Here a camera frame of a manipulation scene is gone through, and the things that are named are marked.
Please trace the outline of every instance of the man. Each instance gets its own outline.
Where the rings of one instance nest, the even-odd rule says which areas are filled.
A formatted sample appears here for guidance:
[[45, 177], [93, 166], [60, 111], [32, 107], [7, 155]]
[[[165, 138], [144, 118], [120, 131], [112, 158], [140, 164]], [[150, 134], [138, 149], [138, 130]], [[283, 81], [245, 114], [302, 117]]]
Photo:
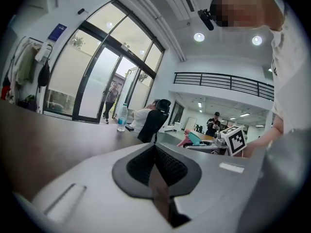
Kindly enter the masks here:
[[206, 135], [214, 136], [218, 128], [220, 127], [219, 112], [215, 112], [214, 118], [210, 118], [207, 121], [207, 131]]
[[248, 144], [244, 157], [250, 157], [255, 148], [266, 147], [283, 132], [310, 127], [311, 120], [306, 116], [310, 104], [310, 82], [306, 79], [310, 77], [310, 43], [289, 5], [283, 0], [213, 0], [210, 14], [221, 27], [268, 26], [274, 35], [272, 111], [276, 117], [270, 131]]
[[138, 136], [140, 131], [145, 125], [147, 120], [147, 116], [151, 110], [157, 110], [156, 104], [160, 101], [160, 99], [155, 99], [151, 104], [147, 105], [145, 108], [134, 111], [134, 120], [130, 127], [134, 129], [133, 133]]
[[106, 97], [106, 108], [105, 111], [103, 113], [103, 118], [105, 119], [105, 123], [108, 124], [108, 118], [109, 118], [109, 111], [112, 108], [113, 104], [115, 103], [118, 95], [119, 95], [119, 84], [118, 83], [114, 83], [110, 88], [109, 88], [109, 92], [108, 95]]

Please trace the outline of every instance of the ceiling pipe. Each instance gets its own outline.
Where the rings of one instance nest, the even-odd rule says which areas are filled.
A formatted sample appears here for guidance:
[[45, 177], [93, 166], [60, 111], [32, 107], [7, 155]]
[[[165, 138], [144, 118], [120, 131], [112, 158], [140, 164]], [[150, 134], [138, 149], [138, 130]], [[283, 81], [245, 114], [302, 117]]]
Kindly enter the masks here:
[[147, 12], [150, 13], [152, 18], [156, 21], [158, 26], [161, 28], [165, 36], [167, 37], [169, 43], [172, 45], [174, 51], [176, 52], [180, 61], [186, 61], [186, 57], [175, 37], [173, 32], [171, 31], [169, 25], [161, 15], [161, 13], [157, 10], [157, 8], [151, 3], [150, 0], [137, 0]]

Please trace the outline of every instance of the plastic bottle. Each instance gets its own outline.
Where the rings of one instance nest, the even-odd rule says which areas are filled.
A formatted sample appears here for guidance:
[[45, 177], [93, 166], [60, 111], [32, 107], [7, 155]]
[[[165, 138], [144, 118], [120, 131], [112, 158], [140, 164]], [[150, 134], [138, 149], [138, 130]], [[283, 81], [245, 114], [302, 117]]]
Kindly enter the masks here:
[[119, 131], [119, 132], [124, 132], [125, 131], [126, 119], [127, 119], [127, 104], [124, 103], [123, 107], [121, 109], [121, 112], [120, 112], [119, 119], [118, 119], [118, 129], [117, 129], [117, 131]]

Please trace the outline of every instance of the black mesh chair back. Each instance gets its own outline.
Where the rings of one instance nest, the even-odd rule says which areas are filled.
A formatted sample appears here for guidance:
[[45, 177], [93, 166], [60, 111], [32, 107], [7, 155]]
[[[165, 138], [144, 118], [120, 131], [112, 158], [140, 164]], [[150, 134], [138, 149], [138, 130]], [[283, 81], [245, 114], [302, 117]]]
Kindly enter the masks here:
[[143, 143], [151, 142], [153, 135], [161, 129], [169, 117], [170, 105], [170, 101], [162, 99], [156, 104], [157, 110], [148, 113], [145, 125], [138, 135], [139, 140]]

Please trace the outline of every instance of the black metal railing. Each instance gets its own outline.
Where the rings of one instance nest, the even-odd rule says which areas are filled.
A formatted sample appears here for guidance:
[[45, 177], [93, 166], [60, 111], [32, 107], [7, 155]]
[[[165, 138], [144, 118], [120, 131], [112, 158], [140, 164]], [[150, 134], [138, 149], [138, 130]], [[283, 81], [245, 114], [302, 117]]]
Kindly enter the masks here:
[[176, 72], [174, 83], [210, 86], [274, 101], [274, 86], [248, 78], [208, 72]]

